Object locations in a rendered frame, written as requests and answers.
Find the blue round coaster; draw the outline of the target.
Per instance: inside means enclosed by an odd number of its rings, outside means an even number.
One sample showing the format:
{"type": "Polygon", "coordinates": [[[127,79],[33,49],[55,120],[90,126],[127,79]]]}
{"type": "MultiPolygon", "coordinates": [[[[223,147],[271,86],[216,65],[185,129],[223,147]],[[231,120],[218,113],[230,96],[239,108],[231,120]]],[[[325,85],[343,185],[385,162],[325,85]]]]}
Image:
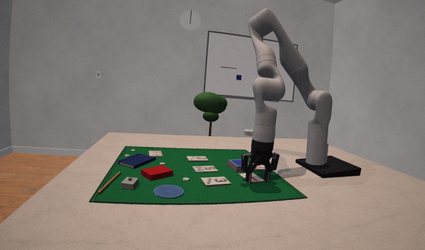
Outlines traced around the blue round coaster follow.
{"type": "Polygon", "coordinates": [[[184,194],[184,190],[176,185],[161,185],[154,189],[154,194],[161,198],[173,199],[184,194]]]}

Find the red flat box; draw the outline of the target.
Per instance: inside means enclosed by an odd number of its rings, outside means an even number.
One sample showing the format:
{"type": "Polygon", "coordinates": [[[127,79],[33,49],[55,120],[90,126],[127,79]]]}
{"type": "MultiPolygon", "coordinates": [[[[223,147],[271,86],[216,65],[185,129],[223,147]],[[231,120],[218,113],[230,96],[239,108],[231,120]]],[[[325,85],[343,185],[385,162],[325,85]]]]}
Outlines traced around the red flat box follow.
{"type": "Polygon", "coordinates": [[[173,176],[173,170],[162,165],[141,169],[141,175],[150,181],[154,181],[157,179],[173,176]]]}

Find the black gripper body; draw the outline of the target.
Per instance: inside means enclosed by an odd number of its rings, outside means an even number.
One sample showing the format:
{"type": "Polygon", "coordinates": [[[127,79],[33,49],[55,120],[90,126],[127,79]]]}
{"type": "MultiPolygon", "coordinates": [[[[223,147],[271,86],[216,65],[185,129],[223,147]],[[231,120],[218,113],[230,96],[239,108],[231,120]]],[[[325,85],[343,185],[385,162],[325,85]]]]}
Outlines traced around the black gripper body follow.
{"type": "Polygon", "coordinates": [[[264,142],[258,142],[252,139],[250,158],[253,161],[253,163],[255,163],[258,156],[261,156],[262,159],[258,163],[258,166],[265,165],[266,164],[265,156],[268,156],[269,159],[271,159],[271,157],[273,156],[273,153],[272,153],[273,147],[274,147],[274,142],[264,143],[264,142]]]}

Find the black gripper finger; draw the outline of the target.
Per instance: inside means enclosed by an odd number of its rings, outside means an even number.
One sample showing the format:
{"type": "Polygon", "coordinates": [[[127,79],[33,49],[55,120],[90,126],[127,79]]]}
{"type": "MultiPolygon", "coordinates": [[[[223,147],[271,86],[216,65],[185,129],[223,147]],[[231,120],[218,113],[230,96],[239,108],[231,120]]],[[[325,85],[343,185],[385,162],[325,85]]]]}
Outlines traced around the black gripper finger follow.
{"type": "Polygon", "coordinates": [[[262,159],[261,156],[258,156],[254,164],[253,164],[253,161],[250,160],[249,165],[248,165],[248,160],[249,160],[250,157],[251,157],[251,153],[250,154],[244,154],[244,153],[242,153],[241,169],[244,172],[246,172],[245,180],[246,180],[246,182],[248,184],[251,184],[252,172],[257,167],[258,163],[262,159]]]}
{"type": "Polygon", "coordinates": [[[279,161],[279,157],[280,157],[280,155],[274,152],[273,153],[273,156],[272,156],[272,161],[270,163],[269,157],[268,156],[265,156],[265,161],[266,161],[266,164],[264,165],[265,166],[265,169],[266,169],[265,170],[265,175],[264,175],[264,181],[265,182],[268,182],[269,181],[270,176],[271,176],[271,172],[273,170],[276,170],[277,164],[278,164],[278,161],[279,161]]]}

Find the thin wooden stick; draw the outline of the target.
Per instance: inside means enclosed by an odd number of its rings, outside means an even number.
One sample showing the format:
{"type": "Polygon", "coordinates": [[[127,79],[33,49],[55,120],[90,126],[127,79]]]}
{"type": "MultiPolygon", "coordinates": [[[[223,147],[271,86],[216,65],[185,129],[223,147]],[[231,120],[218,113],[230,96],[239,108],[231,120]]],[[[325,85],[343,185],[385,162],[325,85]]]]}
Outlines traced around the thin wooden stick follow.
{"type": "Polygon", "coordinates": [[[119,171],[111,180],[109,180],[98,192],[97,194],[101,194],[119,175],[121,171],[119,171]]]}

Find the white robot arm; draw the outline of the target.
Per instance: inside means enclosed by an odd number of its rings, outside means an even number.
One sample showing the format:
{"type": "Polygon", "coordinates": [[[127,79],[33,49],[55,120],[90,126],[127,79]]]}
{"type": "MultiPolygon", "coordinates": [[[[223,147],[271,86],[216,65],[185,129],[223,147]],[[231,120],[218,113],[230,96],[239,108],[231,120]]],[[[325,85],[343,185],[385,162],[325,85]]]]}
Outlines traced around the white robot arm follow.
{"type": "Polygon", "coordinates": [[[327,91],[317,91],[311,84],[306,61],[270,9],[265,8],[253,16],[248,27],[256,52],[257,73],[261,77],[253,83],[256,105],[254,128],[245,129],[244,135],[264,143],[272,143],[275,139],[277,111],[266,106],[264,99],[282,99],[285,85],[277,68],[274,51],[263,42],[263,37],[273,31],[279,42],[282,67],[300,91],[308,108],[315,111],[314,118],[308,121],[306,163],[324,165],[328,155],[328,126],[333,104],[331,94],[327,91]]]}

